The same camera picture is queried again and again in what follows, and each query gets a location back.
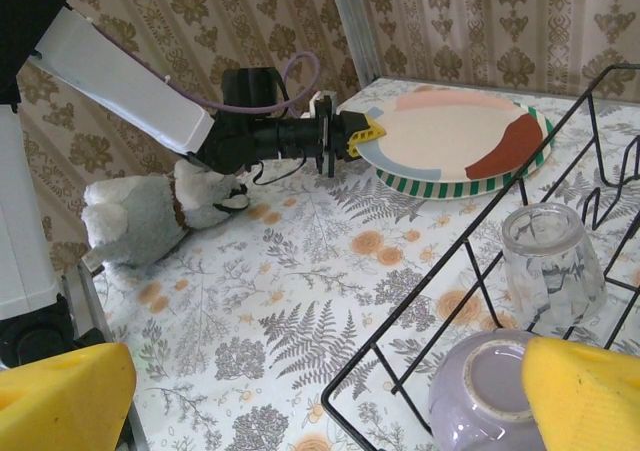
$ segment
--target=black wire rack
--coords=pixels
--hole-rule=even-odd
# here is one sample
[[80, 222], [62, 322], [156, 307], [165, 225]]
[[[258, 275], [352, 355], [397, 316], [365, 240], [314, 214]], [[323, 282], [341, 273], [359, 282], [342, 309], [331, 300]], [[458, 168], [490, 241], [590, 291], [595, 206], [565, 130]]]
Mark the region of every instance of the black wire rack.
[[[418, 283], [418, 285], [407, 295], [407, 297], [398, 305], [397, 308], [393, 310], [393, 312], [389, 315], [389, 317], [384, 321], [384, 323], [376, 329], [376, 331], [371, 335], [371, 337], [365, 342], [365, 344], [358, 350], [358, 352], [351, 358], [347, 364], [340, 370], [340, 372], [336, 375], [336, 377], [329, 383], [329, 385], [324, 389], [321, 397], [321, 402], [324, 409], [327, 413], [344, 429], [344, 431], [356, 442], [358, 443], [364, 450], [366, 451], [384, 451], [383, 449], [379, 449], [375, 447], [362, 433], [353, 426], [345, 416], [336, 409], [336, 407], [331, 402], [331, 397], [338, 390], [341, 384], [343, 384], [346, 380], [349, 379], [350, 375], [356, 370], [358, 365], [364, 361], [365, 357], [369, 355], [369, 353], [374, 353], [379, 362], [384, 367], [384, 370], [389, 376], [389, 379], [393, 383], [393, 387], [391, 389], [391, 393], [393, 395], [400, 394], [402, 396], [404, 402], [409, 407], [411, 412], [415, 415], [418, 422], [422, 425], [422, 427], [429, 433], [431, 433], [431, 427], [429, 426], [427, 419], [423, 416], [423, 414], [418, 410], [414, 400], [409, 396], [409, 393], [406, 389], [405, 383], [409, 379], [409, 377], [416, 371], [418, 365], [422, 362], [422, 360], [427, 356], [427, 354], [432, 350], [437, 341], [442, 337], [445, 333], [449, 325], [453, 322], [453, 320], [458, 316], [461, 310], [464, 308], [465, 304], [474, 296], [478, 290], [482, 294], [484, 298], [484, 302], [487, 306], [489, 314], [493, 319], [493, 322], [496, 327], [502, 328], [502, 324], [498, 319], [496, 311], [491, 301], [491, 297], [489, 296], [489, 292], [487, 290], [486, 280], [489, 277], [490, 273], [496, 268], [500, 260], [502, 259], [502, 252], [499, 252], [495, 255], [495, 257], [490, 261], [490, 263], [486, 266], [484, 270], [480, 269], [480, 265], [478, 264], [478, 259], [473, 251], [473, 247], [470, 242], [470, 237], [476, 229], [485, 221], [487, 216], [496, 208], [496, 206], [500, 203], [500, 201], [505, 197], [505, 195], [512, 189], [514, 186], [517, 186], [520, 191], [520, 196], [522, 200], [522, 205], [526, 206], [529, 204], [529, 198], [527, 194], [527, 189], [525, 186], [524, 176], [526, 176], [525, 171], [529, 168], [531, 163], [534, 161], [535, 157], [541, 153], [545, 147], [552, 143], [553, 139], [556, 135], [562, 130], [563, 126], [567, 123], [567, 121], [574, 115], [574, 113], [587, 102], [587, 106], [589, 109], [589, 114], [591, 118], [591, 128], [592, 128], [592, 136], [587, 142], [587, 144], [580, 150], [575, 159], [571, 162], [571, 164], [564, 170], [564, 172], [559, 176], [559, 178], [551, 185], [548, 189], [544, 197], [540, 201], [547, 201], [553, 193], [558, 189], [558, 187], [562, 184], [562, 182], [567, 178], [569, 173], [578, 165], [581, 159], [584, 158], [585, 154], [595, 148], [595, 155], [597, 159], [598, 173], [603, 186], [608, 188], [615, 189], [615, 197], [609, 203], [609, 205], [605, 209], [600, 208], [600, 197], [602, 187], [595, 187], [593, 191], [587, 196], [582, 206], [582, 221], [586, 224], [587, 217], [591, 215], [590, 226], [594, 231], [600, 227], [600, 225], [607, 219], [611, 211], [615, 208], [616, 204], [620, 200], [622, 195], [622, 191], [625, 185], [630, 183], [631, 181], [640, 179], [640, 135], [635, 136], [635, 138], [626, 146], [623, 161], [621, 164], [621, 172], [618, 178], [617, 183], [611, 182], [606, 176], [605, 167], [604, 167], [604, 157], [602, 152], [602, 145], [600, 141], [600, 135], [598, 131], [598, 123], [597, 123], [597, 113], [596, 107], [594, 104], [593, 93], [601, 84], [601, 82], [607, 77], [607, 75], [611, 73], [615, 73], [619, 70], [629, 70], [634, 72], [637, 75], [637, 72], [640, 71], [640, 64], [615, 64], [608, 66], [606, 69], [600, 73], [600, 75], [593, 80], [593, 82], [589, 85], [589, 87], [584, 91], [584, 93], [578, 98], [578, 100], [571, 106], [569, 111], [558, 121], [553, 130], [549, 133], [549, 135], [544, 139], [544, 141], [540, 144], [538, 149], [534, 151], [531, 157], [520, 167], [520, 169], [514, 173], [511, 180], [496, 194], [496, 196], [491, 200], [491, 202], [479, 213], [477, 218], [473, 220], [473, 222], [467, 227], [467, 229], [456, 239], [456, 241], [451, 245], [451, 247], [443, 254], [443, 256], [438, 260], [438, 262], [431, 268], [431, 270], [422, 278], [422, 280]], [[633, 159], [633, 172], [627, 172], [627, 166], [629, 164], [629, 159]], [[609, 349], [611, 345], [614, 343], [618, 333], [620, 332], [622, 326], [624, 325], [629, 313], [633, 309], [638, 296], [640, 296], [640, 287], [633, 286], [631, 284], [622, 282], [618, 279], [615, 279], [609, 276], [613, 265], [617, 261], [620, 253], [624, 249], [627, 242], [632, 239], [637, 230], [640, 227], [640, 204], [638, 206], [638, 212], [635, 217], [631, 221], [629, 228], [624, 233], [623, 238], [621, 239], [618, 247], [613, 252], [611, 259], [607, 266], [604, 268], [605, 280], [610, 285], [619, 287], [631, 293], [630, 299], [628, 300], [620, 318], [616, 322], [613, 331], [611, 331], [608, 336], [604, 349]], [[458, 303], [458, 305], [451, 312], [449, 317], [445, 319], [442, 325], [437, 329], [428, 343], [423, 347], [420, 353], [413, 359], [411, 364], [407, 367], [403, 374], [398, 376], [396, 372], [391, 367], [391, 364], [387, 357], [381, 350], [379, 341], [385, 335], [385, 333], [398, 321], [401, 315], [407, 310], [407, 308], [411, 305], [411, 303], [424, 291], [424, 289], [429, 285], [431, 281], [434, 280], [436, 275], [444, 268], [444, 266], [449, 262], [449, 260], [460, 250], [464, 249], [464, 253], [467, 255], [471, 267], [473, 268], [473, 272], [475, 275], [475, 283], [469, 288], [468, 292], [465, 294], [462, 300]], [[535, 332], [536, 322], [533, 322], [528, 328], [528, 331]], [[564, 332], [562, 335], [562, 339], [569, 339], [574, 331], [574, 327], [570, 327]]]

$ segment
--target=floral tablecloth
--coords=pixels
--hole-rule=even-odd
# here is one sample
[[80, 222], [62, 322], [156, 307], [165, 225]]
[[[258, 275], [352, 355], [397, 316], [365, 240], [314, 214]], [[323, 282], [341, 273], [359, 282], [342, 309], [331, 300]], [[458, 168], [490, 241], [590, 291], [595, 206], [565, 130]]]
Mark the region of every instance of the floral tablecloth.
[[[380, 79], [345, 103], [367, 111], [420, 83]], [[556, 122], [572, 100], [495, 93], [535, 107]], [[608, 176], [620, 172], [621, 150], [640, 133], [640, 109], [598, 104]], [[527, 179], [539, 199], [590, 137], [581, 109], [552, 156]], [[272, 176], [296, 163], [268, 167]], [[567, 178], [554, 199], [581, 206], [593, 183], [595, 155]], [[391, 191], [365, 162], [340, 164], [333, 179], [313, 166], [276, 184], [250, 187], [250, 210], [187, 238], [135, 289], [108, 276], [95, 284], [116, 338], [138, 371], [135, 403], [154, 450], [359, 449], [327, 416], [320, 393], [343, 364], [442, 256], [492, 196], [422, 201]], [[603, 192], [603, 203], [614, 193]], [[500, 249], [501, 220], [519, 204], [510, 193], [472, 244], [483, 267]], [[603, 262], [640, 203], [630, 185], [610, 219], [591, 237]], [[489, 291], [505, 324], [514, 323], [503, 271]], [[640, 284], [637, 241], [611, 276]], [[396, 372], [426, 343], [474, 282], [465, 256], [455, 256], [381, 341]], [[628, 292], [610, 287], [605, 311], [575, 337], [602, 344]], [[447, 348], [491, 329], [480, 296], [469, 301], [438, 347], [407, 382], [422, 410], [429, 378]], [[640, 354], [635, 311], [614, 349]], [[373, 356], [340, 388], [336, 406], [375, 446], [387, 451], [435, 449]]]

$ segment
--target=patterned wallpaper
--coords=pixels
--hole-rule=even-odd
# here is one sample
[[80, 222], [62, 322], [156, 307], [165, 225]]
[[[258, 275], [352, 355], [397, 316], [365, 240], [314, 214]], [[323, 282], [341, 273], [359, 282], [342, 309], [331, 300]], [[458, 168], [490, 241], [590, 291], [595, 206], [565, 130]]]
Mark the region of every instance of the patterned wallpaper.
[[[640, 62], [640, 0], [365, 0], [383, 75], [578, 95]], [[640, 101], [618, 72], [601, 88]]]
[[[282, 70], [301, 50], [322, 64], [319, 88], [356, 92], [334, 0], [70, 0], [82, 14], [190, 92], [221, 100], [229, 67]], [[296, 66], [295, 95], [311, 66]], [[78, 216], [87, 184], [105, 178], [164, 172], [175, 157], [151, 138], [89, 99], [27, 65], [19, 76], [25, 149], [54, 267], [61, 271], [86, 250]]]

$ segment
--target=plush dog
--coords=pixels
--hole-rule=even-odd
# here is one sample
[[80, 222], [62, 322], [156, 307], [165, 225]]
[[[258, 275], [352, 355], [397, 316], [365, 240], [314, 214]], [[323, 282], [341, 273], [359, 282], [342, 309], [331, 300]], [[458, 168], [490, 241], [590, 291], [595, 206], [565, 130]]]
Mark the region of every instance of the plush dog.
[[223, 176], [176, 163], [173, 176], [133, 176], [87, 187], [82, 212], [90, 268], [133, 276], [165, 256], [190, 230], [204, 229], [249, 206], [247, 188]]

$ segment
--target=upside-down glass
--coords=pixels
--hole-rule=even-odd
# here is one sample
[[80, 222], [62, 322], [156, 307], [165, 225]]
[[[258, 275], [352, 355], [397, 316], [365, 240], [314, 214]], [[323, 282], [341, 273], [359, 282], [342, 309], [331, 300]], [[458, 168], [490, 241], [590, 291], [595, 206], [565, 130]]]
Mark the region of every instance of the upside-down glass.
[[598, 257], [580, 216], [538, 203], [502, 224], [507, 283], [521, 326], [569, 327], [593, 317], [606, 300]]

